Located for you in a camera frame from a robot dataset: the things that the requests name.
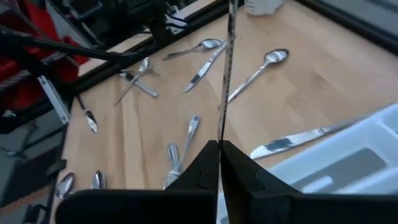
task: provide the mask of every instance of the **knife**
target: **knife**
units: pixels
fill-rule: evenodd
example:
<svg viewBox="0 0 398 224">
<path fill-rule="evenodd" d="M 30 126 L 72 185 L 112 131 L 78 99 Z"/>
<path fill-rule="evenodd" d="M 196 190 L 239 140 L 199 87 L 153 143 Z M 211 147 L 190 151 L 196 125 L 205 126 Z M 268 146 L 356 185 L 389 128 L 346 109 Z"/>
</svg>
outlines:
<svg viewBox="0 0 398 224">
<path fill-rule="evenodd" d="M 268 144 L 261 145 L 261 146 L 255 148 L 255 150 L 253 150 L 250 153 L 250 158 L 251 159 L 260 159 L 262 157 L 270 156 L 270 155 L 273 155 L 278 152 L 284 152 L 284 151 L 292 149 L 294 147 L 301 146 L 305 143 L 316 140 L 316 139 L 318 139 L 322 136 L 325 136 L 327 134 L 335 133 L 337 131 L 345 129 L 348 126 L 351 126 L 354 123 L 361 121 L 363 118 L 364 117 L 362 116 L 361 118 L 355 119 L 353 121 L 342 122 L 342 123 L 334 124 L 331 126 L 326 126 L 326 127 L 322 127 L 322 128 L 313 129 L 310 131 L 304 131 L 304 132 L 298 133 L 298 134 L 292 134 L 292 135 L 285 136 L 283 138 L 271 141 Z"/>
<path fill-rule="evenodd" d="M 134 79 L 134 76 L 131 75 L 128 72 L 122 72 L 119 74 L 121 77 L 125 78 L 127 81 L 131 82 Z M 155 90 L 149 88 L 148 86 L 144 85 L 142 82 L 140 82 L 139 80 L 135 81 L 133 83 L 134 85 L 136 85 L 138 88 L 140 88 L 141 90 L 143 90 L 144 92 L 148 93 L 151 97 L 153 98 L 157 98 L 157 96 L 159 95 Z"/>
<path fill-rule="evenodd" d="M 205 65 L 199 70 L 199 72 L 192 78 L 192 80 L 188 83 L 187 87 L 185 87 L 182 93 L 188 93 L 198 82 L 207 74 L 210 67 L 213 65 L 214 61 L 220 56 L 221 53 L 226 48 L 226 41 L 223 42 L 223 45 L 217 49 L 216 52 L 210 57 L 210 59 L 205 63 Z"/>
</svg>

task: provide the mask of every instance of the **silver spoon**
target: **silver spoon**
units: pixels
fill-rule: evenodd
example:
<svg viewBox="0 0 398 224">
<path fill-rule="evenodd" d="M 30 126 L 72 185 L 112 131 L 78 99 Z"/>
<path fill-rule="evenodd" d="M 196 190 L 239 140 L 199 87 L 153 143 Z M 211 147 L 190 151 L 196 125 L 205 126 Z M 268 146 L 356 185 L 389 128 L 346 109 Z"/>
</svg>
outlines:
<svg viewBox="0 0 398 224">
<path fill-rule="evenodd" d="M 97 170 L 91 183 L 91 189 L 105 189 L 105 178 L 101 171 Z"/>
<path fill-rule="evenodd" d="M 117 98 L 117 100 L 113 103 L 113 106 L 115 106 L 116 104 L 118 104 L 122 98 L 124 97 L 124 95 L 129 91 L 130 87 L 132 86 L 132 84 L 138 80 L 141 76 L 145 75 L 148 72 L 148 68 L 149 68 L 149 57 L 146 57 L 140 64 L 139 66 L 139 70 L 137 75 L 129 82 L 129 84 L 127 84 L 127 86 L 124 88 L 124 90 L 122 91 L 122 93 L 120 94 L 120 96 Z"/>
<path fill-rule="evenodd" d="M 72 194 L 73 184 L 75 183 L 75 174 L 68 173 L 58 184 L 55 195 L 63 200 L 68 195 Z"/>
<path fill-rule="evenodd" d="M 199 124 L 200 124 L 199 115 L 193 115 L 191 120 L 189 121 L 188 134 L 187 134 L 187 139 L 185 140 L 184 152 L 180 159 L 180 166 L 182 166 L 182 164 L 184 162 L 185 155 L 188 151 L 189 145 L 191 145 L 191 141 L 193 139 L 193 136 L 195 135 L 195 132 L 197 131 L 197 129 L 199 127 Z"/>
<path fill-rule="evenodd" d="M 188 50 L 183 50 L 181 52 L 175 52 L 175 53 L 168 54 L 168 55 L 166 55 L 166 57 L 163 58 L 163 60 L 168 60 L 168 59 L 171 59 L 171 58 L 183 55 L 183 54 L 195 52 L 197 50 L 206 51 L 206 50 L 215 49 L 215 48 L 221 46 L 222 43 L 223 42 L 218 39 L 204 39 L 196 47 L 193 47 Z"/>
<path fill-rule="evenodd" d="M 280 63 L 287 59 L 289 51 L 287 49 L 275 49 L 264 55 L 264 64 L 261 65 L 252 76 L 247 78 L 229 97 L 228 103 L 233 101 L 258 75 L 260 75 L 268 65 Z"/>
<path fill-rule="evenodd" d="M 174 143 L 167 145 L 167 150 L 169 152 L 171 170 L 167 174 L 163 189 L 166 189 L 170 184 L 180 177 L 180 159 L 178 158 L 177 145 Z"/>
</svg>

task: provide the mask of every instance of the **knife blade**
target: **knife blade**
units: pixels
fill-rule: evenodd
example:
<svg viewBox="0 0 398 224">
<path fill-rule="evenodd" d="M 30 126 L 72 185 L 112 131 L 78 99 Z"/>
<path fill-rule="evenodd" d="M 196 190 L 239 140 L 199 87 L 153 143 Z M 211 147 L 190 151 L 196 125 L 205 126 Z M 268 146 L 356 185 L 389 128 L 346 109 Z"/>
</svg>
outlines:
<svg viewBox="0 0 398 224">
<path fill-rule="evenodd" d="M 337 131 L 340 131 L 342 129 L 347 128 L 348 126 L 353 125 L 354 123 L 357 123 L 358 121 L 361 121 L 363 117 L 360 119 L 356 119 L 353 121 L 347 121 L 347 122 L 342 122 L 322 128 L 317 128 L 309 131 L 304 131 L 302 133 L 298 134 L 292 134 L 285 136 L 283 138 L 271 141 L 268 144 L 261 145 L 257 148 L 255 148 L 251 153 L 250 153 L 250 158 L 251 159 L 260 159 L 262 157 L 270 156 L 278 152 L 284 152 L 286 150 L 292 149 L 297 146 L 301 146 L 303 144 L 306 144 L 310 141 L 316 140 L 322 136 L 325 136 L 327 134 L 335 133 Z"/>
<path fill-rule="evenodd" d="M 214 61 L 220 56 L 221 53 L 226 48 L 227 41 L 223 42 L 223 45 L 217 49 L 216 52 L 210 57 L 210 59 L 205 63 L 205 65 L 199 70 L 199 72 L 191 79 L 187 87 L 185 87 L 182 93 L 188 93 L 198 82 L 207 74 L 210 67 L 213 65 Z"/>
</svg>

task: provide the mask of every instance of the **wooden surface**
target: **wooden surface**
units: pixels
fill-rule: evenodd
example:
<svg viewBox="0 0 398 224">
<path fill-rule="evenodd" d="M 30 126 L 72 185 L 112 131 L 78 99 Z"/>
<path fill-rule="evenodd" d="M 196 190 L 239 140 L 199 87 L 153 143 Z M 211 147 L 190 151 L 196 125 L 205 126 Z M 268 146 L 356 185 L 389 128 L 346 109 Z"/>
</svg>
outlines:
<svg viewBox="0 0 398 224">
<path fill-rule="evenodd" d="M 99 169 L 111 189 L 161 189 L 170 169 L 166 145 L 175 142 L 182 152 L 188 121 L 199 114 L 202 121 L 185 167 L 191 163 L 208 140 L 217 138 L 224 54 L 186 94 L 183 89 L 211 52 L 167 62 L 161 58 L 205 38 L 224 39 L 226 23 L 224 16 L 150 57 L 160 75 L 148 74 L 141 81 L 159 92 L 157 99 L 132 88 L 113 107 L 127 84 L 117 76 L 82 94 L 99 133 L 91 132 L 74 102 L 63 152 L 68 163 L 59 179 L 74 172 L 75 190 L 87 189 Z M 287 1 L 273 16 L 262 17 L 249 16 L 241 7 L 236 35 L 232 89 L 258 69 L 264 53 L 290 50 L 286 63 L 268 69 L 229 106 L 225 139 L 246 153 L 275 138 L 355 118 L 398 98 L 395 56 L 297 2 Z M 269 167 L 301 150 L 258 162 Z"/>
</svg>

